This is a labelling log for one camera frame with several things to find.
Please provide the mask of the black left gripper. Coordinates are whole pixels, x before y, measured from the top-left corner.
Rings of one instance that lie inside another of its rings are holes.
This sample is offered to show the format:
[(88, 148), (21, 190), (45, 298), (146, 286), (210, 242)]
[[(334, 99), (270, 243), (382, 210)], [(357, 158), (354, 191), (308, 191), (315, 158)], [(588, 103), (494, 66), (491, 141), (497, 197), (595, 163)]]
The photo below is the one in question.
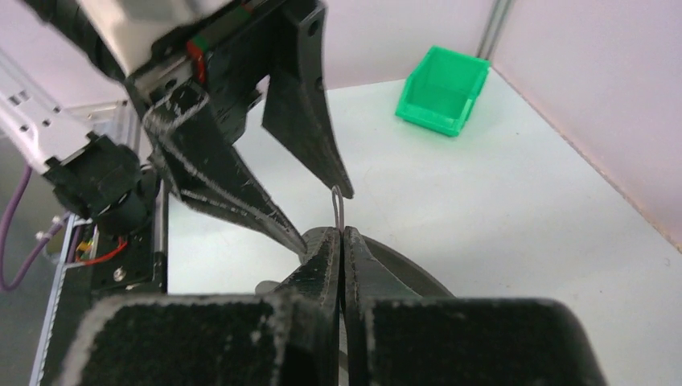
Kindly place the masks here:
[[(170, 193), (297, 254), (306, 242), (226, 139), (244, 133), (273, 49), (263, 127), (326, 187), (353, 197), (327, 104), (325, 13), (321, 1), (231, 1), (162, 35), (125, 80)], [(187, 81), (200, 88), (178, 88)]]

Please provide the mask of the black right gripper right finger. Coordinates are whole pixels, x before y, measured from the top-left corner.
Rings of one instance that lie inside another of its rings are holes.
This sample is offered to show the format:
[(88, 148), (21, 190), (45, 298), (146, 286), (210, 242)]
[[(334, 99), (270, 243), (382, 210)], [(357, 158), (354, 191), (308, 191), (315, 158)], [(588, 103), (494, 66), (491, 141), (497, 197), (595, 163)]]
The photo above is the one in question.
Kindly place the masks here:
[(343, 233), (352, 385), (604, 385), (573, 312), (549, 298), (424, 296)]

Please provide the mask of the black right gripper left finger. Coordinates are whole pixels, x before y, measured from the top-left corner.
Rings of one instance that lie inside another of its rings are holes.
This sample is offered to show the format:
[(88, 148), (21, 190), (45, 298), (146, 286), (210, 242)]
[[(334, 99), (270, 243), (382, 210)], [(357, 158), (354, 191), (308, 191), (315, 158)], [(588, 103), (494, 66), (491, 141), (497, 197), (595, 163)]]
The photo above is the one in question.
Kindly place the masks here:
[(267, 294), (135, 294), (80, 322), (58, 385), (336, 385), (341, 235)]

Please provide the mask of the dark grey cable spool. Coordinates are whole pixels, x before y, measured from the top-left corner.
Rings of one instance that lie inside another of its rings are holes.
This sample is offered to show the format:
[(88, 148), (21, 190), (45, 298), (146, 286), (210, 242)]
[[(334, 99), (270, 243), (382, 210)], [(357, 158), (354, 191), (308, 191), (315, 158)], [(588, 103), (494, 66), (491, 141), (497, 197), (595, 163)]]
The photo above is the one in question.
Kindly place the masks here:
[[(318, 243), (327, 228), (329, 227), (316, 227), (306, 231), (302, 237), (307, 246), (312, 247)], [(405, 255), (371, 237), (363, 235), (363, 238), (372, 255), (416, 294), (422, 297), (455, 297), (438, 279)], [(280, 283), (261, 281), (255, 287), (255, 294), (272, 292)]]

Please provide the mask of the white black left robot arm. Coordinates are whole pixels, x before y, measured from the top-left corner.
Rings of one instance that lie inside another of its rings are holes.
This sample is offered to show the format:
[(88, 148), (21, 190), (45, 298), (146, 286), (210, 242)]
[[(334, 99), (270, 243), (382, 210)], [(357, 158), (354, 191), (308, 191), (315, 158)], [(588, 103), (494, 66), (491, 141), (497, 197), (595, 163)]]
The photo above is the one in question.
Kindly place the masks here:
[[(235, 149), (252, 107), (326, 187), (351, 198), (328, 112), (320, 1), (27, 1), (121, 84), (151, 144), (152, 173), (191, 209), (306, 243)], [(72, 213), (124, 236), (151, 216), (138, 156), (91, 131), (1, 59), (1, 126)]]

